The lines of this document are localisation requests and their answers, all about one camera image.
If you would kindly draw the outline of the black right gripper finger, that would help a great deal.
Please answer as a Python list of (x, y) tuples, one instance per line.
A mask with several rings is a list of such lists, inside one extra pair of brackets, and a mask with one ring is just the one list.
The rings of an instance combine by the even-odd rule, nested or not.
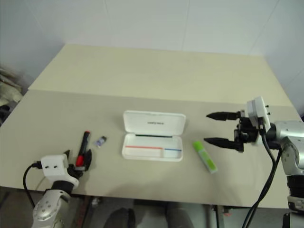
[(234, 141), (230, 141), (229, 139), (226, 138), (210, 137), (210, 138), (204, 138), (204, 141), (221, 148), (226, 148), (226, 149), (235, 148)]
[(211, 118), (218, 121), (236, 120), (240, 118), (241, 112), (214, 112), (206, 115), (207, 118)]

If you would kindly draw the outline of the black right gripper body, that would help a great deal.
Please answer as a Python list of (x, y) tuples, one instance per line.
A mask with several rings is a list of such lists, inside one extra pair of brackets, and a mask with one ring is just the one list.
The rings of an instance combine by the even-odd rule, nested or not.
[(258, 137), (258, 129), (251, 123), (248, 117), (245, 117), (245, 111), (237, 112), (239, 122), (234, 130), (235, 150), (238, 152), (244, 151), (245, 143), (254, 143)]

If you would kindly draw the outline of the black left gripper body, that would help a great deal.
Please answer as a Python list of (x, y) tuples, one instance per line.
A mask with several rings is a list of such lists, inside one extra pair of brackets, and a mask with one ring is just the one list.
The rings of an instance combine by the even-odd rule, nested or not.
[(74, 164), (69, 164), (67, 168), (67, 173), (74, 178), (81, 178), (86, 171), (85, 166), (75, 166)]

